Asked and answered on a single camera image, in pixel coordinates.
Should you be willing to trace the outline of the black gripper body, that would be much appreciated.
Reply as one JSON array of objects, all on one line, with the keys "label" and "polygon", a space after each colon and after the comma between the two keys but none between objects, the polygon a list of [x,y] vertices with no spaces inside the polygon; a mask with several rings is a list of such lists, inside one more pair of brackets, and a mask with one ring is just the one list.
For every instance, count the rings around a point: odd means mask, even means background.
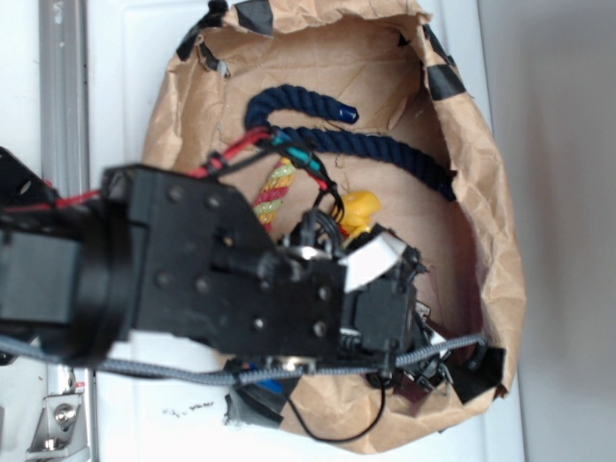
[{"label": "black gripper body", "polygon": [[415,280],[426,271],[416,248],[379,224],[345,234],[334,218],[309,211],[283,250],[294,264],[284,355],[385,377],[417,369],[398,361],[431,345],[415,312]]}]

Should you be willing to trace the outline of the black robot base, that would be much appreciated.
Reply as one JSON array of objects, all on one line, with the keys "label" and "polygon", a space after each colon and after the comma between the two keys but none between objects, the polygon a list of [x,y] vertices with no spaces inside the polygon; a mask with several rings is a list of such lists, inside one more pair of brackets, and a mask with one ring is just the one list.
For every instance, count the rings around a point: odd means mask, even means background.
[{"label": "black robot base", "polygon": [[56,190],[26,167],[11,151],[1,148],[1,206],[3,208],[50,205]]}]

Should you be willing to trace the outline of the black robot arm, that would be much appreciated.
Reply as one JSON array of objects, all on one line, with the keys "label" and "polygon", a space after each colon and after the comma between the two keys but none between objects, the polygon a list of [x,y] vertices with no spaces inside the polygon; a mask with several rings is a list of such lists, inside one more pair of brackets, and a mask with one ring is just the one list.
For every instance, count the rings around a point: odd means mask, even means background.
[{"label": "black robot arm", "polygon": [[265,368],[413,372],[438,354],[415,311],[423,271],[384,228],[344,246],[313,208],[275,241],[233,187],[112,168],[90,198],[2,210],[1,350],[111,371],[112,345],[147,331]]}]

